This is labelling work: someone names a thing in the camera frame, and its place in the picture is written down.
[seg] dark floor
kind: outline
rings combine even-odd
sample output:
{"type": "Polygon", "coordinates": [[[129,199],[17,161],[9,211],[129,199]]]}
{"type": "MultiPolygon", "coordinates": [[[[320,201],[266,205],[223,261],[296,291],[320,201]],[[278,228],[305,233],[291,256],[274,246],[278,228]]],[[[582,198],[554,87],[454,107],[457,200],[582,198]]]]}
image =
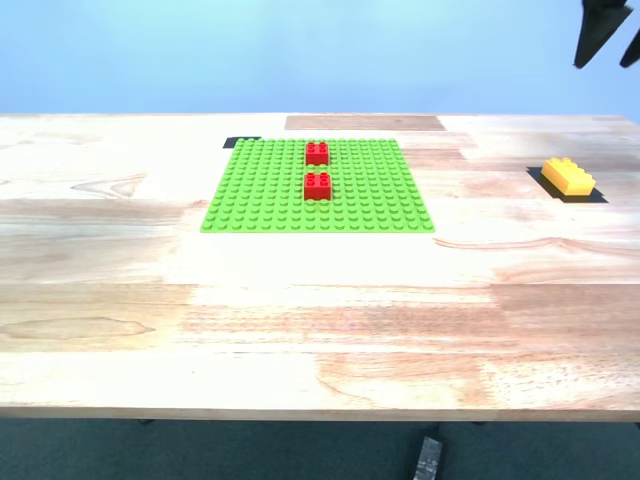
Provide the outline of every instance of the dark floor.
{"type": "MultiPolygon", "coordinates": [[[[432,423],[0,420],[0,479],[411,479],[432,423]]],[[[446,423],[443,480],[633,480],[633,424],[446,423]]]]}

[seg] black mat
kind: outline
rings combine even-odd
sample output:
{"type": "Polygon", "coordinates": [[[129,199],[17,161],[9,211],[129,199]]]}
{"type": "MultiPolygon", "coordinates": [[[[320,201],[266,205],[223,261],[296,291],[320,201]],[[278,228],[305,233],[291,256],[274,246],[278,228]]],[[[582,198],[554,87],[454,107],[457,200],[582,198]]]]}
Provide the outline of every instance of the black mat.
{"type": "Polygon", "coordinates": [[[262,137],[229,137],[225,140],[222,148],[233,148],[238,143],[238,140],[260,140],[262,137]]]}

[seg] black object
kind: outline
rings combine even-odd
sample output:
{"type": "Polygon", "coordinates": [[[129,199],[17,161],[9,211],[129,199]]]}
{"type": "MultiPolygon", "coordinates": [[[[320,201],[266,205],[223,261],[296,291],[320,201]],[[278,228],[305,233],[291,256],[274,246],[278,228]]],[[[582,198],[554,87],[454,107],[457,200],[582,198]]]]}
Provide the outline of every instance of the black object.
{"type": "MultiPolygon", "coordinates": [[[[573,64],[583,68],[624,23],[633,9],[626,0],[582,0],[582,27],[573,64]]],[[[640,31],[620,61],[624,68],[640,58],[640,31]]]]}
{"type": "Polygon", "coordinates": [[[222,148],[233,148],[238,143],[238,140],[260,140],[262,137],[229,137],[225,140],[222,148]]]}
{"type": "Polygon", "coordinates": [[[444,442],[432,437],[424,437],[418,466],[413,480],[438,480],[442,477],[442,457],[444,442]]]}
{"type": "Polygon", "coordinates": [[[620,66],[629,68],[631,65],[640,60],[640,30],[636,33],[636,36],[631,40],[631,45],[624,53],[624,57],[620,60],[620,66]]]}
{"type": "Polygon", "coordinates": [[[542,175],[540,167],[527,167],[527,173],[551,195],[551,198],[558,198],[563,203],[609,203],[597,188],[593,189],[591,195],[564,195],[547,177],[542,175]]]}

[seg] wood grain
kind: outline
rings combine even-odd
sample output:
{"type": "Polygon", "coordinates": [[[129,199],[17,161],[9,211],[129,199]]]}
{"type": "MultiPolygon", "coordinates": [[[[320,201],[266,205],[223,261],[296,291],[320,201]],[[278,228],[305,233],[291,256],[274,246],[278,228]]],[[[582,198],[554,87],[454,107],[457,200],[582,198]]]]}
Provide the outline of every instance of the wood grain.
{"type": "Polygon", "coordinates": [[[640,421],[639,152],[614,116],[0,117],[0,415],[640,421]],[[200,234],[244,135],[396,138],[437,232],[200,234]]]}

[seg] red lego brick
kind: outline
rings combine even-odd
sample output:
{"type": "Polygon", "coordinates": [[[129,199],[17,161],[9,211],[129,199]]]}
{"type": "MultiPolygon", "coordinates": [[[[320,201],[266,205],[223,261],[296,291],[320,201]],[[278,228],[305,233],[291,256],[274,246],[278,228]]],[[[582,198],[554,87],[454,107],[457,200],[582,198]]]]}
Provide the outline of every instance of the red lego brick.
{"type": "Polygon", "coordinates": [[[331,176],[328,173],[307,173],[304,177],[305,200],[331,200],[331,176]]]}
{"type": "Polygon", "coordinates": [[[307,165],[329,165],[329,145],[325,142],[307,143],[304,158],[307,165]]]}

